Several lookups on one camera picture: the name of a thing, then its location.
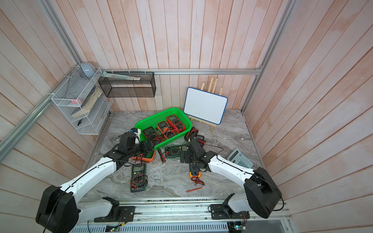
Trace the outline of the green plastic basket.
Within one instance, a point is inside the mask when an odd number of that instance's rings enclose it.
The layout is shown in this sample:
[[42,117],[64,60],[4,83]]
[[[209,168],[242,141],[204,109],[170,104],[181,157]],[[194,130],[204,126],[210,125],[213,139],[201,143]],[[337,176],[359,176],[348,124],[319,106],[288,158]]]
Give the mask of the green plastic basket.
[[[168,121],[171,116],[176,117],[176,120],[179,121],[177,126],[183,126],[182,132],[173,127],[171,121]],[[140,141],[150,142],[153,140],[154,144],[157,142],[154,146],[154,149],[157,150],[183,138],[191,130],[192,123],[179,108],[169,108],[137,122],[135,128],[141,130]]]

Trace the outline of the orange black multimeter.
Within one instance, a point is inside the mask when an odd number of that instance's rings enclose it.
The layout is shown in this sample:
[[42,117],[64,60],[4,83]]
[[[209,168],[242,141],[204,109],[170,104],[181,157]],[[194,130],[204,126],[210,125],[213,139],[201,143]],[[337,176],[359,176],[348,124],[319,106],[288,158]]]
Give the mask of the orange black multimeter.
[[175,130],[166,121],[159,122],[157,128],[166,140],[176,136]]

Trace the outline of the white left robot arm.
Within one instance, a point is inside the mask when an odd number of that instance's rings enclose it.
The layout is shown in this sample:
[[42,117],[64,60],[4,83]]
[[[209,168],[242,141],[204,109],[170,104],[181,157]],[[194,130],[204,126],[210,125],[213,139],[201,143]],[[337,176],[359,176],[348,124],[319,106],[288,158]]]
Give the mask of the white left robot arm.
[[120,141],[95,165],[60,186],[51,185],[42,194],[36,223],[52,233],[68,233],[77,224],[91,219],[119,221],[119,202],[110,197],[80,204],[82,197],[101,180],[129,163],[153,152],[154,144],[139,139],[140,130],[133,128],[120,136]]

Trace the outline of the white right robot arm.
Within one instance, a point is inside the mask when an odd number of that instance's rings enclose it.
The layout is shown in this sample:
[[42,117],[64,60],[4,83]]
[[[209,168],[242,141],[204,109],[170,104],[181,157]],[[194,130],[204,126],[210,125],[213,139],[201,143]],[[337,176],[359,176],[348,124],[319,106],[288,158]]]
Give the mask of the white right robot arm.
[[183,145],[184,155],[198,171],[217,173],[242,187],[244,194],[230,194],[220,205],[210,207],[212,218],[249,218],[253,211],[261,218],[269,218],[276,205],[283,202],[282,193],[264,168],[249,169],[230,162],[213,151],[206,152],[197,140]]

